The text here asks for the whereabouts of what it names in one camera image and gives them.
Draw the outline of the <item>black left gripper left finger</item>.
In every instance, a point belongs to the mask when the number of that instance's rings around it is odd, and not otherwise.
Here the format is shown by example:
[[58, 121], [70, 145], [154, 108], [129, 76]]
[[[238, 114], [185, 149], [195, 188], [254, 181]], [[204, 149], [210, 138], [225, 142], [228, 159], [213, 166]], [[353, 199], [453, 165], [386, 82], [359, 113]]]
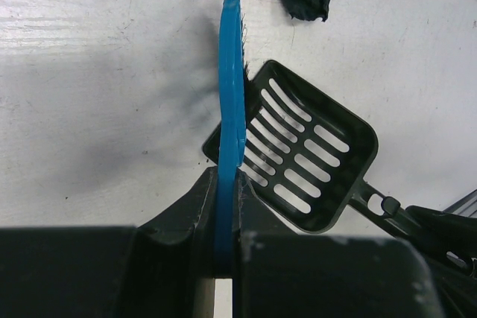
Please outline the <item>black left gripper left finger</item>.
[[3, 317], [211, 315], [213, 200], [217, 170], [141, 226], [1, 230]]

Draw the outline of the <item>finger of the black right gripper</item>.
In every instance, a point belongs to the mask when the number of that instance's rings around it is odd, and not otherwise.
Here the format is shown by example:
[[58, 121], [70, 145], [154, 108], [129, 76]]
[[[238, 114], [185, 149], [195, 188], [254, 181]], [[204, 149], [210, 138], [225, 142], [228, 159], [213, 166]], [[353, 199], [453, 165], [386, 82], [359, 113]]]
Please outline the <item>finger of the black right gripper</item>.
[[447, 317], [476, 316], [476, 219], [419, 206], [406, 211], [439, 240], [425, 254]]

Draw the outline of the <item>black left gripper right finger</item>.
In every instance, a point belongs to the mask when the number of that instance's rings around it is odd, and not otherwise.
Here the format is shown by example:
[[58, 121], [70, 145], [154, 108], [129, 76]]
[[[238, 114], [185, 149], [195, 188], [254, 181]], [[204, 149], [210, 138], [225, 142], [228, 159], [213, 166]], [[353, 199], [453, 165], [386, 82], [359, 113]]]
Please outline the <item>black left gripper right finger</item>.
[[443, 317], [431, 271], [408, 243], [300, 235], [238, 172], [235, 317]]

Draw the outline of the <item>black slotted scoop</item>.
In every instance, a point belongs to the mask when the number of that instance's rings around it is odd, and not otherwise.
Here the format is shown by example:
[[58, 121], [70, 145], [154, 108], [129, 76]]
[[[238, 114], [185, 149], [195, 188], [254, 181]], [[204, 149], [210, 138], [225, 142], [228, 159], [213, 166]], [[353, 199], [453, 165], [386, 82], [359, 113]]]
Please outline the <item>black slotted scoop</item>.
[[[274, 60], [252, 80], [245, 68], [244, 99], [241, 166], [266, 205], [308, 233], [327, 231], [351, 206], [424, 254], [438, 251], [439, 240], [407, 208], [364, 181], [379, 146], [366, 121]], [[203, 145], [217, 166], [220, 129]]]

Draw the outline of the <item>blue brush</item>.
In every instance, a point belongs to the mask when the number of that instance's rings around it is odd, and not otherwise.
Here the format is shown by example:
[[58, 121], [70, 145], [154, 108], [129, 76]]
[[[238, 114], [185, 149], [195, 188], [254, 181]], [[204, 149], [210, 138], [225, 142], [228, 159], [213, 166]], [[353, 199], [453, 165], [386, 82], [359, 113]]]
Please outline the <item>blue brush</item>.
[[232, 275], [233, 195], [246, 144], [243, 30], [241, 0], [224, 0], [218, 37], [221, 129], [213, 249], [214, 271], [219, 278]]

